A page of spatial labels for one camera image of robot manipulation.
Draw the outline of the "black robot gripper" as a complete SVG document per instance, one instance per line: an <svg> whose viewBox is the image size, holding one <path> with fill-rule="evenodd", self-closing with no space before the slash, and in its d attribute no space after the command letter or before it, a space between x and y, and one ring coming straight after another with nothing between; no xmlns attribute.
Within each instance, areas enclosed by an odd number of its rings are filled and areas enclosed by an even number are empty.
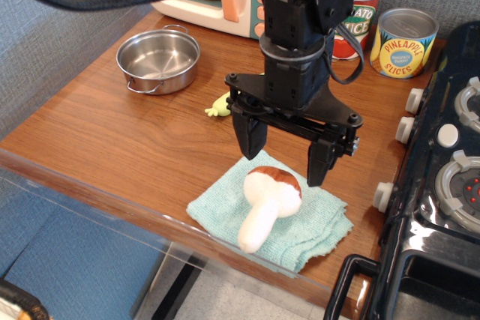
<svg viewBox="0 0 480 320"><path fill-rule="evenodd" d="M334 37L288 49L263 35L259 46L264 73L230 73L228 108L242 154L254 159L266 144L268 127L310 141L307 184L318 187L337 159L359 146L360 114L341 103L329 88L338 77L332 67Z"/></svg>

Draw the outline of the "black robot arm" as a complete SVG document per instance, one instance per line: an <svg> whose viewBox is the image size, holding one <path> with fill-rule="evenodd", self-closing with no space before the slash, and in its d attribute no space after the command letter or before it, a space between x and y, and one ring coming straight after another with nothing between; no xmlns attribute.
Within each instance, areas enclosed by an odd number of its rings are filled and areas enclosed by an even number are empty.
<svg viewBox="0 0 480 320"><path fill-rule="evenodd" d="M344 25L354 0L262 2L265 31L259 46L265 70L261 75L231 73L225 79L235 134L247 159L263 149L269 127L307 139L307 183L317 187L339 157L356 151L356 131L363 123L329 88L336 79L335 35L356 52L362 49Z"/></svg>

